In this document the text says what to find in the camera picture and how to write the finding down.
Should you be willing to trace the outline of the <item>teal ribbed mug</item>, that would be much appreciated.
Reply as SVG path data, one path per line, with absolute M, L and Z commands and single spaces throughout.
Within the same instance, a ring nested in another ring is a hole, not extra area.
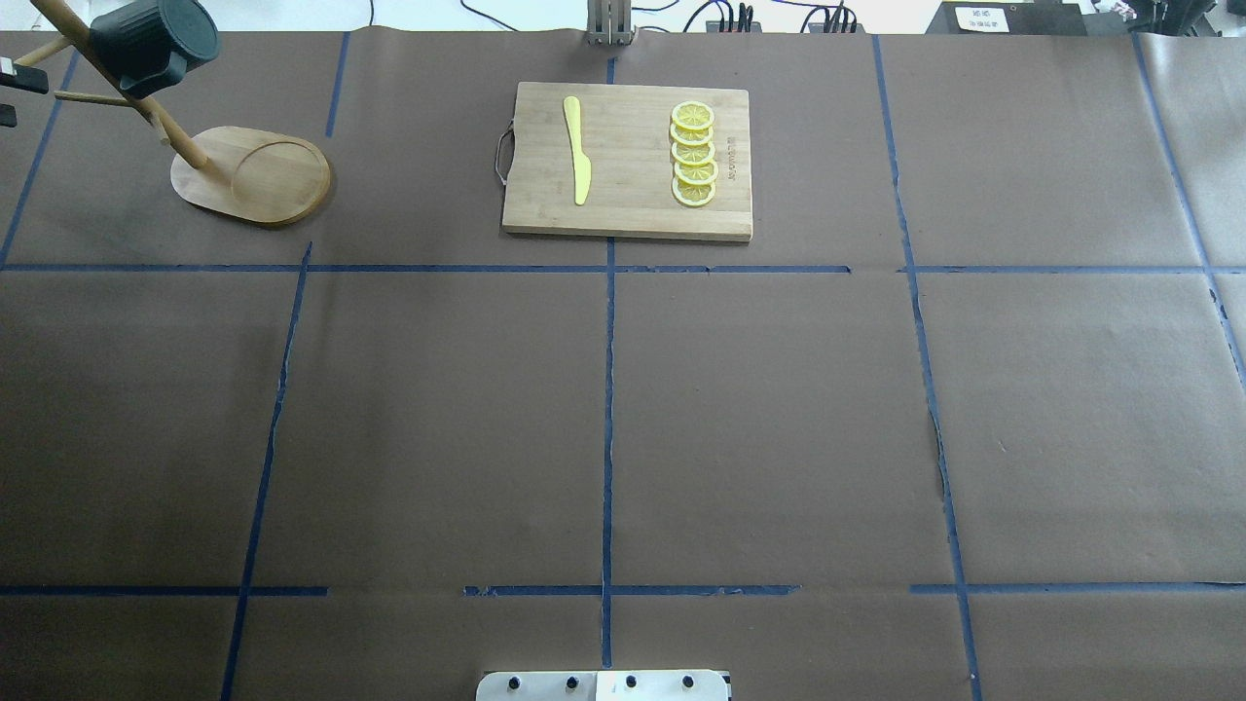
M 182 83 L 221 54 L 216 21 L 199 1 L 133 1 L 93 17 L 91 46 L 120 85 L 143 100 Z

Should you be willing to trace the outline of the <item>wooden mug rack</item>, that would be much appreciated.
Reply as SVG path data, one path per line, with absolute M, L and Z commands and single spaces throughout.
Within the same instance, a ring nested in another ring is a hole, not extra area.
M 186 203 L 240 219 L 252 225 L 282 228 L 303 219 L 324 203 L 331 187 L 331 166 L 316 144 L 292 134 L 243 126 L 216 126 L 189 134 L 153 93 L 136 100 L 120 92 L 117 80 L 93 52 L 88 27 L 65 1 L 35 1 L 57 39 L 15 59 L 37 64 L 75 49 L 113 93 L 55 92 L 56 100 L 106 105 L 136 112 L 159 142 L 174 151 L 169 186 Z

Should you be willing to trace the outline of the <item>yellow plastic knife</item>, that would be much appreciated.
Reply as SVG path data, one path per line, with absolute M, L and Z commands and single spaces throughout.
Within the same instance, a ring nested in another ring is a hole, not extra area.
M 584 205 L 592 186 L 592 161 L 584 151 L 582 105 L 574 93 L 564 97 L 564 123 L 572 154 L 573 202 Z

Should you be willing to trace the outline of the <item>bamboo cutting board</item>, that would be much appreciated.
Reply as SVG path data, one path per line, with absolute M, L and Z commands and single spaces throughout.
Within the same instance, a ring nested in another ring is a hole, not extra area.
M 592 161 L 587 203 L 574 205 L 564 97 L 582 105 Z M 672 108 L 685 100 L 715 111 L 716 195 L 687 207 L 672 195 Z M 753 237 L 751 97 L 687 86 L 520 83 L 513 159 L 503 187 L 507 234 L 645 237 L 749 242 Z

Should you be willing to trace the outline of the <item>lemon slice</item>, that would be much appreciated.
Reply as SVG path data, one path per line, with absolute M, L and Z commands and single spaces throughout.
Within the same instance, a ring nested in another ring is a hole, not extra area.
M 669 137 L 674 144 L 689 148 L 699 148 L 703 146 L 713 144 L 714 142 L 714 129 L 683 129 L 678 125 L 669 126 Z
M 705 102 L 685 100 L 672 108 L 672 125 L 680 131 L 704 132 L 715 125 L 715 111 Z
M 714 186 L 714 183 L 716 183 L 716 177 L 719 176 L 719 167 L 716 167 L 716 161 L 705 161 L 704 163 L 698 164 L 674 161 L 673 173 L 682 186 Z
M 715 161 L 716 149 L 711 142 L 701 144 L 672 143 L 672 159 L 680 166 L 704 166 Z
M 673 177 L 672 195 L 682 205 L 703 207 L 711 203 L 716 195 L 716 183 L 689 183 L 679 177 Z

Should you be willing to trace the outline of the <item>black box with label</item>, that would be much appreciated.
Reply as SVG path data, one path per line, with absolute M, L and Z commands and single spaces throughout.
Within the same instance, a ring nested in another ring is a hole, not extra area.
M 1059 1 L 943 1 L 927 35 L 1087 36 L 1082 7 Z

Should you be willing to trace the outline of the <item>aluminium frame post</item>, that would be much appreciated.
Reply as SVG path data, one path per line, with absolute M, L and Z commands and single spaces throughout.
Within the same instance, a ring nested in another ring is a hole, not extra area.
M 628 46 L 635 40 L 632 0 L 588 0 L 586 41 L 593 46 Z

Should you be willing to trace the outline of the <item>white pedestal column base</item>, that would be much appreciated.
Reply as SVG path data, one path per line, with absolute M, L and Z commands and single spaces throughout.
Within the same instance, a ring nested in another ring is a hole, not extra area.
M 476 700 L 731 700 L 725 671 L 711 669 L 495 671 Z

